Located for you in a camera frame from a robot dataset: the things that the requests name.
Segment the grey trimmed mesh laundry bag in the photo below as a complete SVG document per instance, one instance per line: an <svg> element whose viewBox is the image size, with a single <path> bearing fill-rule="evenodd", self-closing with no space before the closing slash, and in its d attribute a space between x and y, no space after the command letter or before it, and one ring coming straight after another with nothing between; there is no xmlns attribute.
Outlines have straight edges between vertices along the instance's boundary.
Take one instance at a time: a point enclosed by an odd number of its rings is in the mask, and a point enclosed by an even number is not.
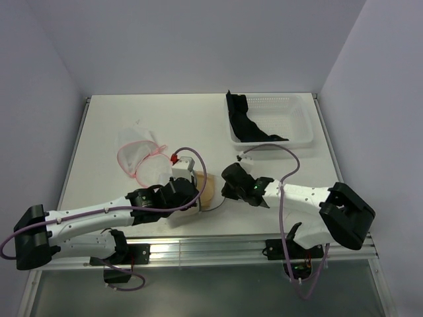
<svg viewBox="0 0 423 317"><path fill-rule="evenodd" d="M196 205L191 206L189 209L185 211L176 211L171 216L169 216L167 218L167 224L172 229L181 227L183 225L187 225L188 223L194 222L198 218L198 215L201 213L208 213L220 208L224 204L225 198L218 196L217 194L218 185L220 185L220 183L217 180L217 177L215 176L215 195L212 200L211 207L202 208L201 199L199 198Z"/></svg>

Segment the beige bra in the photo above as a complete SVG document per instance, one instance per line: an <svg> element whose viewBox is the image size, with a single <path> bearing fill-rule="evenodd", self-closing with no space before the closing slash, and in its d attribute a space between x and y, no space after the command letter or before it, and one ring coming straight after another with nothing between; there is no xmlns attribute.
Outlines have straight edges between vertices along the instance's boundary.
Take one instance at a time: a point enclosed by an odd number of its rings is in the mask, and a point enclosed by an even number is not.
<svg viewBox="0 0 423 317"><path fill-rule="evenodd" d="M196 188L198 191L200 191L203 187L203 183L205 179L204 173L200 171L195 171L194 177L196 181ZM214 195L215 195L215 176L213 174L207 174L206 187L200 196L202 208L211 207Z"/></svg>

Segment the black bra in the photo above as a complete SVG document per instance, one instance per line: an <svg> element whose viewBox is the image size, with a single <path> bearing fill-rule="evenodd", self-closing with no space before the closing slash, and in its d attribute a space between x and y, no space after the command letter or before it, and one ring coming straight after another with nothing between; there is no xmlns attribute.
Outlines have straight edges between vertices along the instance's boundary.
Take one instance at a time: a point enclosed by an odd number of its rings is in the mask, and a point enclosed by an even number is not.
<svg viewBox="0 0 423 317"><path fill-rule="evenodd" d="M235 136L243 143L289 141L279 135L268 135L263 132L248 116L248 102L243 94L232 94L229 90L225 95L227 101L229 122Z"/></svg>

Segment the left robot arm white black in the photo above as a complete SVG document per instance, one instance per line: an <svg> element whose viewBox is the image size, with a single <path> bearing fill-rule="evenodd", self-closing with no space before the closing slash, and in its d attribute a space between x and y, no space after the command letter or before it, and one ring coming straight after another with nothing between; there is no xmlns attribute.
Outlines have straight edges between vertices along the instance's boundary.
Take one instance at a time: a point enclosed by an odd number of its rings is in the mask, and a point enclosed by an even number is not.
<svg viewBox="0 0 423 317"><path fill-rule="evenodd" d="M199 191L185 178L171 178L103 204L74 210L45 211L43 205L27 209L14 227L18 270L42 267L60 258L85 258L98 265L104 260L120 264L130 248L122 227L155 223L175 211L193 206Z"/></svg>

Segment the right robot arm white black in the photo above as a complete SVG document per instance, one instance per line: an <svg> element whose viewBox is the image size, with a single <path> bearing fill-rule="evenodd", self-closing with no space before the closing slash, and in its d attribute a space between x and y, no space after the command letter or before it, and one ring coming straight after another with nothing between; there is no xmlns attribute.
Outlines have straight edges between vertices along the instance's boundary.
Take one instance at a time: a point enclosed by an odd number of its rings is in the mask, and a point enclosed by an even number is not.
<svg viewBox="0 0 423 317"><path fill-rule="evenodd" d="M336 182L328 188L283 184L269 177L253 178L239 164L221 173L221 194L253 207L282 207L282 222L291 222L286 250L298 258L318 245L338 243L360 250L375 218L375 211L350 186Z"/></svg>

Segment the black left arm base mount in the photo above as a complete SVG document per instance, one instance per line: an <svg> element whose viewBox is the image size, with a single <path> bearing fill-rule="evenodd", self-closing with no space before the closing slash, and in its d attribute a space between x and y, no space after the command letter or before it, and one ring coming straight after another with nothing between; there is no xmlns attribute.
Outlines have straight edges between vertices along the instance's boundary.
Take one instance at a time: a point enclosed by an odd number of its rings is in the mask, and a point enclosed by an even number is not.
<svg viewBox="0 0 423 317"><path fill-rule="evenodd" d="M150 245L132 244L128 245L124 251L115 252L110 257L100 259L90 257L90 266L102 266L103 280L107 287L116 288L117 291L134 291L145 286L144 276L135 272L136 265L146 265L149 263ZM123 288L130 282L132 277L141 281L137 287Z"/></svg>

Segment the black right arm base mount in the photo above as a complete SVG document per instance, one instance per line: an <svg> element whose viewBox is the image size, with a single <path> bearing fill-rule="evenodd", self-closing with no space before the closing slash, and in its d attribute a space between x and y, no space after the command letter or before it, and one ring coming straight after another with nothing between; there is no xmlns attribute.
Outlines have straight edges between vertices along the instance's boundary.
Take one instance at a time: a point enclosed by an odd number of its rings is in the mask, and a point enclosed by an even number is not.
<svg viewBox="0 0 423 317"><path fill-rule="evenodd" d="M325 254L321 245L314 246L311 249L304 249L292 240L286 241L288 255L291 263L291 270L295 279L309 278L313 273L314 259L321 260ZM265 240L265 247L262 249L262 255L269 261L283 260L284 271L289 275L288 264L280 239Z"/></svg>

